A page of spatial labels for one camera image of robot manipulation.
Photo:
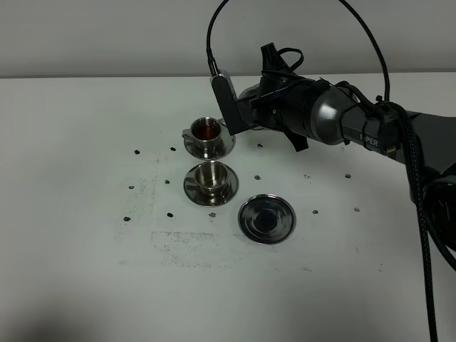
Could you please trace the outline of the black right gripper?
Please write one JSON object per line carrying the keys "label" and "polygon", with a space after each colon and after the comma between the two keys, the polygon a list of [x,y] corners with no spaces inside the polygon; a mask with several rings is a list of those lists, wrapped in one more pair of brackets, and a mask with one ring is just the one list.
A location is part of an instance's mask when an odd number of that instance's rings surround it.
{"label": "black right gripper", "polygon": [[256,125],[284,133],[295,151],[301,152],[309,148],[308,139],[317,138],[311,121],[321,82],[288,73],[281,57],[285,53],[285,48],[277,50],[273,43],[261,47],[261,79],[249,106]]}

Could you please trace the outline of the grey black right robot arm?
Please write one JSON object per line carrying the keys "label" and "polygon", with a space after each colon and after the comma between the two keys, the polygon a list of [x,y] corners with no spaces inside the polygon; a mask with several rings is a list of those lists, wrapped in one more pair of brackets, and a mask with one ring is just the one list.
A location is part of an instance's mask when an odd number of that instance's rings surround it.
{"label": "grey black right robot arm", "polygon": [[299,76],[273,44],[261,52],[261,79],[234,100],[224,117],[229,131],[279,131],[296,150],[305,150],[308,140],[357,143],[405,166],[417,213],[430,338],[436,341],[430,248],[436,246],[455,265],[455,119],[408,111],[384,95],[369,100],[346,81]]}

